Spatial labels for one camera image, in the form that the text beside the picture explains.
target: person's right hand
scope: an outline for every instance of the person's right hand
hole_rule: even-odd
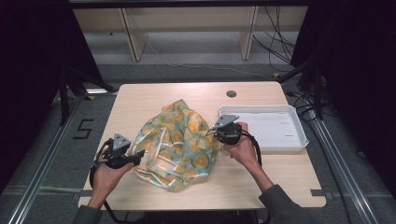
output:
[[[101,158],[104,157],[106,150],[102,152]],[[120,169],[112,169],[103,163],[100,164],[93,177],[92,196],[88,206],[100,209],[107,196],[119,184],[120,179],[133,167],[132,162],[125,164]]]
[[[248,133],[248,125],[244,122],[237,122],[237,124],[241,125],[242,133]],[[242,135],[239,142],[234,145],[226,145],[223,146],[224,150],[228,151],[231,154],[231,158],[236,159],[239,163],[244,165],[245,167],[250,167],[252,165],[256,166],[259,164],[256,158],[256,151],[249,137]]]

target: cloth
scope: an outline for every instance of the cloth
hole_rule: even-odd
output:
[[[132,154],[146,150],[146,167],[136,174],[164,189],[183,189],[189,182],[208,175],[220,150],[220,142],[197,112],[183,100],[162,108],[146,122],[132,146]]]
[[[95,224],[99,223],[103,212],[96,208],[91,208],[89,206],[82,205],[75,218],[73,219],[73,224]]]
[[[273,185],[259,199],[267,208],[275,224],[319,223],[317,219],[310,216],[300,205],[294,203],[279,185]]]

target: black backdrop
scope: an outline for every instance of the black backdrop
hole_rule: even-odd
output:
[[[0,192],[48,115],[61,71],[73,66],[102,80],[72,9],[33,2],[0,3]]]
[[[396,14],[393,1],[359,1],[323,64],[327,89],[359,148],[396,199]],[[292,64],[305,62],[340,5],[308,9]]]

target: orange flower pattern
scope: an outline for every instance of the orange flower pattern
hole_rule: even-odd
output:
[[[135,167],[136,174],[164,189],[183,189],[187,184],[208,175],[219,153],[220,143],[206,136],[209,127],[197,112],[183,100],[164,106],[162,113],[149,119],[133,143],[131,154],[148,152],[146,167]],[[167,162],[173,169],[156,165]]]

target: metal frame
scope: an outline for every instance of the metal frame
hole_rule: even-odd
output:
[[[41,184],[43,183],[53,160],[55,159],[59,148],[64,140],[64,136],[69,128],[71,120],[73,119],[74,114],[78,106],[81,104],[83,100],[83,96],[78,96],[74,99],[71,105],[71,113],[68,119],[65,121],[63,125],[60,126],[58,132],[56,133],[54,139],[52,140],[46,155],[43,158],[43,161],[40,163],[39,167],[35,171],[35,175],[30,182],[29,186],[26,188],[26,191],[23,193],[22,198],[18,205],[16,206],[14,212],[8,224],[16,224],[16,223],[23,223],[24,219],[26,218],[34,200],[35,196],[37,195]]]
[[[317,0],[315,3],[331,3]],[[308,6],[310,0],[39,0],[37,5],[69,6],[71,8],[120,8],[120,7],[259,7],[259,6]]]
[[[312,118],[316,116],[314,111],[311,111],[310,113]],[[367,201],[367,198],[361,190],[361,187],[359,186],[358,182],[356,181],[352,172],[347,166],[347,163],[344,160],[337,145],[332,140],[332,136],[327,130],[324,121],[316,119],[313,122],[315,124],[315,127],[317,128],[318,135],[320,136],[322,142],[324,143],[324,146],[326,147],[330,157],[332,158],[332,161],[334,162],[334,166],[337,169],[338,174],[341,176],[341,179],[345,184],[346,190],[348,191],[353,203],[355,204],[359,214],[361,215],[361,220],[366,224],[379,223],[378,218],[376,217],[371,205]]]

